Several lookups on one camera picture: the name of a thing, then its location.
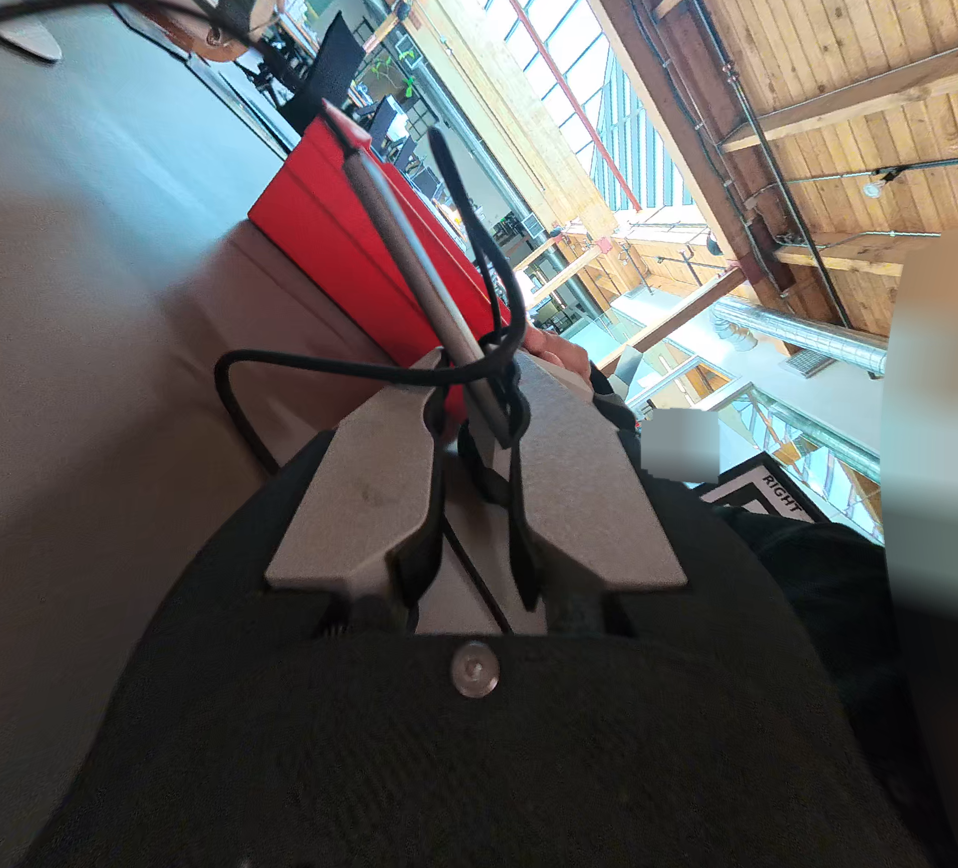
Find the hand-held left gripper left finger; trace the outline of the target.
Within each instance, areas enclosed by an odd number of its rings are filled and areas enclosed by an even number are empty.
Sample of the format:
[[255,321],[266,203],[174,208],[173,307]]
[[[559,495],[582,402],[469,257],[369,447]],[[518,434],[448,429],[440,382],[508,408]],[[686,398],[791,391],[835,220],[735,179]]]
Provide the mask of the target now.
[[343,419],[268,565],[270,587],[414,607],[442,560],[443,390],[388,385]]

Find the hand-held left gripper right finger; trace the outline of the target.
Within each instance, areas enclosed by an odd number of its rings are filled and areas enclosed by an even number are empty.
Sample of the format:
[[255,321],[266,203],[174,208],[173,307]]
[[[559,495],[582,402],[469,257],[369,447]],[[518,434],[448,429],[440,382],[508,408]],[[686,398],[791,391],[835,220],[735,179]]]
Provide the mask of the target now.
[[523,606],[686,587],[635,465],[638,436],[606,420],[574,373],[525,352],[512,373],[509,564]]

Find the grey usb hub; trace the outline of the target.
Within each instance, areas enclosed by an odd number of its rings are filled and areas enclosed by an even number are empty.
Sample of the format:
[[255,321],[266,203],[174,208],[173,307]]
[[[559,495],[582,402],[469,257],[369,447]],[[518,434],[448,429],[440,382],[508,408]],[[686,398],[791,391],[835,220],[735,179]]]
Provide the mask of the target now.
[[346,152],[343,169],[387,251],[399,268],[425,316],[440,337],[453,367],[446,375],[466,385],[472,401],[503,449],[512,447],[507,404],[493,389],[492,379],[505,373],[521,347],[525,320],[520,316],[490,353],[479,346],[448,288],[433,266],[388,181],[363,150]]

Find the red plastic bin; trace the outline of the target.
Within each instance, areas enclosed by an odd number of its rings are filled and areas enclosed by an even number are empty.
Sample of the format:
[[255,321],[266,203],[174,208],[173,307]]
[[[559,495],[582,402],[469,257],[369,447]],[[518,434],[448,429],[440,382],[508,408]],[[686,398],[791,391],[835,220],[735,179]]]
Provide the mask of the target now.
[[452,299],[485,353],[509,332],[509,310],[490,280],[460,249],[427,206],[371,148],[370,134],[326,103],[249,213],[253,224],[386,353],[389,364],[273,355],[249,359],[381,385],[455,385],[453,364],[392,260],[343,169],[363,150],[388,181]]

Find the person's right forearm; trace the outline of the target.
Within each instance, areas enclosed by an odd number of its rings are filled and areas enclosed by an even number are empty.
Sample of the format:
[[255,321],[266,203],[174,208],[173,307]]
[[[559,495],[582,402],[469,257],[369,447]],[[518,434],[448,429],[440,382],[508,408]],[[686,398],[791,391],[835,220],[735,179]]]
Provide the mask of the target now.
[[957,849],[904,670],[880,548],[834,522],[715,513],[764,566],[807,631],[860,752],[904,827],[934,866]]

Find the person's right hand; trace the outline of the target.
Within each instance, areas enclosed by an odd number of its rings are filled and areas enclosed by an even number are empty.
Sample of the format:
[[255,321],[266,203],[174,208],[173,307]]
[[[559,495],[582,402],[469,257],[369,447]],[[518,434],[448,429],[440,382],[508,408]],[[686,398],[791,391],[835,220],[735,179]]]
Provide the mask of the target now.
[[522,347],[534,358],[574,373],[587,385],[592,384],[592,364],[584,348],[531,324],[526,326]]

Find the black and white marker board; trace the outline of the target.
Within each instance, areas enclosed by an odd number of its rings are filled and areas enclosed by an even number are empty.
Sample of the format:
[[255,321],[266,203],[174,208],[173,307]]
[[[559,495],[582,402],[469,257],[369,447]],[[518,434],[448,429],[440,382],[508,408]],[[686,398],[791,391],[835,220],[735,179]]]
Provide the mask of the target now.
[[828,516],[790,480],[771,455],[760,452],[721,472],[715,483],[700,483],[691,492],[714,506],[731,506],[768,515],[824,524]]

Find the black office chair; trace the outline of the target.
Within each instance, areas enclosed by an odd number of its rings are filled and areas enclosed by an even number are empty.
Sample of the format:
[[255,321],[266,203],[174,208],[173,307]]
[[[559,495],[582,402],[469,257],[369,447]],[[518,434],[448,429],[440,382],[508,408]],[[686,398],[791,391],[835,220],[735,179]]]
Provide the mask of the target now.
[[337,12],[329,23],[316,59],[279,110],[299,136],[305,135],[321,116],[326,103],[339,110],[346,106],[350,85],[364,58],[365,51],[353,37],[343,12]]

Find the silver ventilation duct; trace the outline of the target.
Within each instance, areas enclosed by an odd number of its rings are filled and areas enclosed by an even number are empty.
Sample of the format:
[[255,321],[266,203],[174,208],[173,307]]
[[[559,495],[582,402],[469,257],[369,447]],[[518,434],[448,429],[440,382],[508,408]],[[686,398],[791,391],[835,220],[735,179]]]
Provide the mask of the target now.
[[718,299],[711,308],[716,319],[817,352],[866,371],[875,379],[885,375],[888,347],[885,337],[800,318],[732,296]]

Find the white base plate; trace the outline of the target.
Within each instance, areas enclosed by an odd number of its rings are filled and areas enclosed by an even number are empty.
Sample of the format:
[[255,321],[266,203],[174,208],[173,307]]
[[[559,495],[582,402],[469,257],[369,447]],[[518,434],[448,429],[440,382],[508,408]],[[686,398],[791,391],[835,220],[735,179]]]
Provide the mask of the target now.
[[63,51],[54,36],[34,17],[2,23],[1,46],[49,65],[55,65],[63,58]]

